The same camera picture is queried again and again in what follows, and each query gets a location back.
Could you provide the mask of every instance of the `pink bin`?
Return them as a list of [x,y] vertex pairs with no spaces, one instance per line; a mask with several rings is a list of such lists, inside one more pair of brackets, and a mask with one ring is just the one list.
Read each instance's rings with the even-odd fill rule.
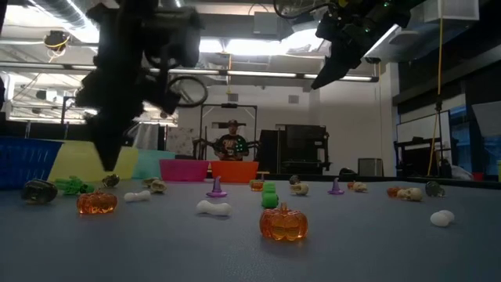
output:
[[203,182],[208,167],[209,161],[160,160],[160,173],[164,181]]

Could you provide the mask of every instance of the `plastic pumpkin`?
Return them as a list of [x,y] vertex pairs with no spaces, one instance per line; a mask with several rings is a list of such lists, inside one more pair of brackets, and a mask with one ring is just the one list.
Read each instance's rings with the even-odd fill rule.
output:
[[286,203],[265,210],[259,221],[263,237],[274,240],[299,240],[306,237],[308,220],[300,211],[291,211]]
[[77,200],[78,212],[81,214],[104,214],[113,212],[116,207],[117,197],[99,190],[94,193],[83,193]]

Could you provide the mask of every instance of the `blue bin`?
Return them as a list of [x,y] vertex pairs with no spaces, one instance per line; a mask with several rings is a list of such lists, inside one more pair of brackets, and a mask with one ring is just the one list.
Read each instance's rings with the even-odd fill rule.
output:
[[0,190],[20,190],[32,179],[47,180],[61,145],[61,142],[0,137]]
[[133,179],[158,177],[161,179],[160,160],[173,160],[175,153],[160,150],[138,150],[138,162],[135,164]]

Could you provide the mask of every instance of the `shirt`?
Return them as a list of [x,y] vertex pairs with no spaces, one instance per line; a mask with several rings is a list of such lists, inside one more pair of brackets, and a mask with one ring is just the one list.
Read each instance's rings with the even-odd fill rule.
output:
[[223,160],[230,161],[235,160],[234,157],[237,153],[249,152],[249,148],[247,147],[247,141],[242,136],[226,134],[221,136],[215,143],[214,151],[223,153],[225,155]]

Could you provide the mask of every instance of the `orange bin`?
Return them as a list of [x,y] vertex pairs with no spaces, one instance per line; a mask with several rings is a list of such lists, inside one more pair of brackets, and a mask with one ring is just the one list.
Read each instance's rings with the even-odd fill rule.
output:
[[221,176],[224,183],[249,183],[256,179],[258,166],[256,161],[211,161],[212,178]]

